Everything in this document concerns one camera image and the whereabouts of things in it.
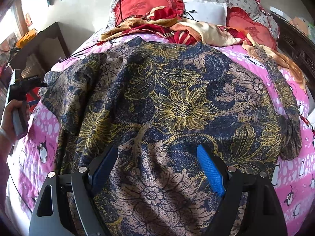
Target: black cable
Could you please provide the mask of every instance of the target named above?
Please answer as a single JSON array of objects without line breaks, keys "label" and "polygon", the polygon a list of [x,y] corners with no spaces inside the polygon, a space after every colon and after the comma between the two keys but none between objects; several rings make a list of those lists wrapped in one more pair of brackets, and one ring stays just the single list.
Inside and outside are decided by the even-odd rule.
[{"label": "black cable", "polygon": [[121,21],[123,22],[122,10],[121,10],[121,0],[118,0],[118,1],[119,1],[119,15],[120,15]]},{"label": "black cable", "polygon": [[69,56],[69,57],[67,57],[67,58],[65,58],[65,59],[61,59],[61,58],[60,58],[58,62],[59,62],[59,63],[64,62],[64,61],[66,61],[68,58],[71,58],[72,56],[75,56],[75,55],[77,55],[77,54],[79,54],[79,53],[81,53],[81,52],[83,52],[83,51],[85,51],[85,50],[87,50],[87,49],[89,49],[89,48],[94,47],[96,44],[97,44],[97,42],[94,43],[92,46],[87,47],[87,48],[85,48],[85,49],[83,49],[83,50],[81,50],[81,51],[79,51],[79,52],[76,52],[76,53],[72,54],[71,56]]},{"label": "black cable", "polygon": [[184,11],[183,14],[181,14],[181,15],[179,15],[179,16],[182,17],[182,18],[187,18],[187,17],[184,17],[183,15],[188,14],[189,16],[192,17],[193,20],[195,20],[194,17],[193,17],[190,13],[197,13],[197,11],[195,11],[195,10],[192,10],[192,11]]},{"label": "black cable", "polygon": [[32,210],[31,210],[30,207],[27,205],[26,201],[23,200],[22,195],[21,195],[20,192],[18,191],[18,188],[16,187],[16,185],[15,185],[15,183],[14,183],[14,181],[13,181],[13,177],[12,177],[12,175],[11,175],[10,170],[9,170],[9,173],[10,173],[10,177],[11,177],[11,179],[12,179],[12,183],[14,184],[16,191],[17,191],[18,194],[20,195],[21,200],[24,202],[24,204],[26,205],[26,207],[28,208],[28,210],[31,212],[31,214],[33,214]]}]

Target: orange object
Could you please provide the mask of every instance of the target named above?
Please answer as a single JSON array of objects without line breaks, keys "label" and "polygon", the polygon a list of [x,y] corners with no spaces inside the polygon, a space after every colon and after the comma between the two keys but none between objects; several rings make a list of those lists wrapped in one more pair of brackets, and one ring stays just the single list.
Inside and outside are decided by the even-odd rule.
[{"label": "orange object", "polygon": [[308,24],[306,24],[302,19],[295,17],[293,20],[290,20],[290,24],[308,36]]},{"label": "orange object", "polygon": [[18,47],[19,49],[22,49],[37,34],[38,34],[38,31],[35,28],[27,32],[26,34],[24,34],[24,36],[20,40],[18,40],[18,42],[16,43],[16,47]]},{"label": "orange object", "polygon": [[232,7],[227,10],[226,25],[242,31],[245,36],[249,33],[258,44],[265,45],[274,50],[277,48],[276,41],[269,29],[258,22],[252,21],[246,11],[239,7]]}]

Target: wooden furniture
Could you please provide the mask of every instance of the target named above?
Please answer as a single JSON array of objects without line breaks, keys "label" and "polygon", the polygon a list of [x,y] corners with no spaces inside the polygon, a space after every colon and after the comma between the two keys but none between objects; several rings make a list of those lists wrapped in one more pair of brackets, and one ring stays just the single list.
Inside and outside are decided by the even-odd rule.
[{"label": "wooden furniture", "polygon": [[280,28],[279,49],[303,71],[307,86],[315,97],[315,44],[281,16],[272,13]]},{"label": "wooden furniture", "polygon": [[15,54],[15,56],[10,61],[11,68],[14,69],[21,69],[24,70],[26,66],[26,60],[28,56],[34,54],[39,63],[41,64],[42,68],[48,72],[50,71],[49,66],[45,62],[44,58],[42,57],[40,51],[38,50],[39,45],[47,38],[56,39],[58,38],[62,50],[66,57],[70,56],[70,52],[66,45],[66,42],[62,36],[60,31],[59,22],[55,22],[45,30],[39,32],[36,37],[30,40],[19,52]]}]

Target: metal bolt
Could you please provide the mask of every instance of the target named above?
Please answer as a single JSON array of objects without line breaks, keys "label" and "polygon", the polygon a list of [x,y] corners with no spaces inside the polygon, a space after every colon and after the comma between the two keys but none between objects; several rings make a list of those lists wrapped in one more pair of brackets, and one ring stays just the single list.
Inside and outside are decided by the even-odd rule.
[{"label": "metal bolt", "polygon": [[56,175],[56,173],[53,172],[53,171],[51,171],[51,172],[48,173],[48,177],[49,177],[49,178],[52,178],[52,177],[54,177],[55,175]]},{"label": "metal bolt", "polygon": [[260,175],[261,177],[266,177],[266,176],[267,176],[267,173],[266,173],[265,171],[260,171],[260,172],[259,172],[259,175]]},{"label": "metal bolt", "polygon": [[229,172],[233,173],[233,172],[235,172],[235,171],[236,171],[236,168],[235,168],[235,167],[233,167],[233,166],[228,166],[228,167],[227,167],[227,171],[229,171]]},{"label": "metal bolt", "polygon": [[79,168],[79,172],[80,172],[80,173],[84,173],[84,172],[87,171],[87,170],[88,170],[87,167],[81,167],[81,168]]}]

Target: blue strap pad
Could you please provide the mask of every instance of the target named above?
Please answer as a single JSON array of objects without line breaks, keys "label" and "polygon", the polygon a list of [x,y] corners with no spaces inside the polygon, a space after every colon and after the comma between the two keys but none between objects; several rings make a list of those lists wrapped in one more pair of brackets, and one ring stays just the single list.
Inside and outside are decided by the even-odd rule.
[{"label": "blue strap pad", "polygon": [[223,176],[202,145],[197,147],[197,159],[209,180],[212,190],[222,197],[226,192],[223,185]]}]

